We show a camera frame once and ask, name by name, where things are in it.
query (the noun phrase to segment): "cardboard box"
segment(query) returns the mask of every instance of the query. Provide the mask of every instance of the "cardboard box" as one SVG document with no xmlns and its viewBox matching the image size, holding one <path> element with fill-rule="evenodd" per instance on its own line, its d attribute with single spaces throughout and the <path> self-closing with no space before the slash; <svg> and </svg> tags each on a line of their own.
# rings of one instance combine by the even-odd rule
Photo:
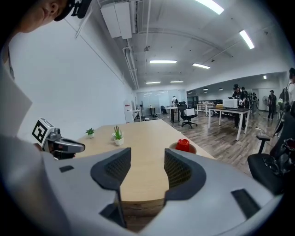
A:
<svg viewBox="0 0 295 236">
<path fill-rule="evenodd" d="M 194 108 L 184 110 L 184 115 L 185 116 L 193 116 L 194 114 L 195 114 L 195 109 Z"/>
</svg>

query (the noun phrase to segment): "gray chair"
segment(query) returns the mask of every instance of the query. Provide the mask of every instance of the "gray chair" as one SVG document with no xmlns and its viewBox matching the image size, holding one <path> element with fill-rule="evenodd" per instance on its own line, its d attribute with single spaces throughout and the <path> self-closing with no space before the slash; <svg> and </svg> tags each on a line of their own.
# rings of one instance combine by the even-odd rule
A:
<svg viewBox="0 0 295 236">
<path fill-rule="evenodd" d="M 188 124 L 190 126 L 190 128 L 192 129 L 192 124 L 195 124 L 196 126 L 198 126 L 198 124 L 196 123 L 193 123 L 192 122 L 192 118 L 195 118 L 197 117 L 198 115 L 192 115 L 192 116 L 186 116 L 184 115 L 184 111 L 188 108 L 188 106 L 186 104 L 182 104 L 182 105 L 178 105 L 177 106 L 179 111 L 180 111 L 180 117 L 183 119 L 183 120 L 187 120 L 187 122 L 183 122 L 183 124 L 181 125 L 181 127 L 183 127 L 184 125 Z"/>
</svg>

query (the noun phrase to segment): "table leg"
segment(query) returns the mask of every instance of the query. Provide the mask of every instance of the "table leg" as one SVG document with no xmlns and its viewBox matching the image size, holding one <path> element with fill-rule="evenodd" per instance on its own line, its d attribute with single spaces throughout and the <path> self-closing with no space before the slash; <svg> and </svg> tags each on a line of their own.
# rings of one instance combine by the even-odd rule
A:
<svg viewBox="0 0 295 236">
<path fill-rule="evenodd" d="M 236 140 L 237 141 L 239 141 L 239 138 L 240 138 L 241 129 L 242 129 L 242 123 L 243 123 L 243 113 L 241 113 L 241 116 L 240 116 L 239 131 L 238 131 L 238 135 L 236 137 Z"/>
<path fill-rule="evenodd" d="M 249 119 L 250 119 L 250 111 L 248 111 L 247 121 L 246 121 L 246 128 L 245 128 L 245 132 L 244 132 L 244 134 L 247 133 L 247 128 L 248 128 Z"/>
<path fill-rule="evenodd" d="M 171 109 L 171 121 L 174 123 L 174 109 Z"/>
<path fill-rule="evenodd" d="M 208 129 L 210 129 L 211 126 L 211 116 L 208 116 Z"/>
<path fill-rule="evenodd" d="M 221 111 L 219 112 L 219 126 L 221 124 Z"/>
</svg>

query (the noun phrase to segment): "glass wall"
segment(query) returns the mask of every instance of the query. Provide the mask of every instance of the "glass wall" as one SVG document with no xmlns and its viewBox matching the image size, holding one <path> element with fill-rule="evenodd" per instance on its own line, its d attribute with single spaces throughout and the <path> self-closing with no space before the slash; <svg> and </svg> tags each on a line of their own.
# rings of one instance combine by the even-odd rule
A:
<svg viewBox="0 0 295 236">
<path fill-rule="evenodd" d="M 172 106 L 172 98 L 176 96 L 178 101 L 187 103 L 187 96 L 184 89 L 181 90 L 159 90 L 152 92 L 137 93 L 138 104 L 142 104 L 142 114 L 150 116 L 150 108 L 155 107 L 156 114 L 161 114 L 161 106 Z"/>
</svg>

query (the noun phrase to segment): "black shirt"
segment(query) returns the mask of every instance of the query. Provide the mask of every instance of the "black shirt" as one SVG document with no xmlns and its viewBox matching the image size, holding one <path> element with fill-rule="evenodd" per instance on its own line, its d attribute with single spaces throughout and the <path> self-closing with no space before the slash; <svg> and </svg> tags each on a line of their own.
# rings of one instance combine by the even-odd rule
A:
<svg viewBox="0 0 295 236">
<path fill-rule="evenodd" d="M 269 99 L 269 106 L 276 105 L 277 97 L 275 95 L 269 94 L 268 99 Z"/>
<path fill-rule="evenodd" d="M 240 100 L 244 100 L 244 98 L 246 98 L 244 91 L 239 91 L 238 93 L 236 91 L 234 91 L 234 93 L 232 94 L 232 97 L 235 99 L 238 99 L 238 104 L 240 103 Z"/>
</svg>

